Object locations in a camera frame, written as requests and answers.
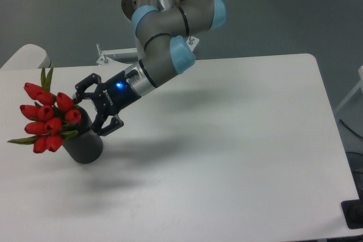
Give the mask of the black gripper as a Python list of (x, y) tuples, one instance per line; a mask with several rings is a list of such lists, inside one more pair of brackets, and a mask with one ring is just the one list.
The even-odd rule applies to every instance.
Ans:
[[(125, 71), (122, 71), (102, 83), (98, 74), (92, 73), (75, 85), (73, 103), (91, 100), (98, 112), (91, 130), (99, 136), (107, 136), (124, 126), (118, 113), (139, 100), (141, 96), (128, 83)], [(94, 92), (86, 90), (96, 84)]]

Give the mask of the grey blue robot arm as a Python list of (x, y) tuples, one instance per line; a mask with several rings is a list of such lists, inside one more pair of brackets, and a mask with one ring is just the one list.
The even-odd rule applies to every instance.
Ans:
[(223, 0), (136, 0), (133, 32), (144, 53), (106, 82), (91, 74), (76, 84), (74, 101), (92, 101), (96, 117), (88, 130), (106, 136), (123, 126), (119, 112), (195, 63), (186, 38), (224, 24)]

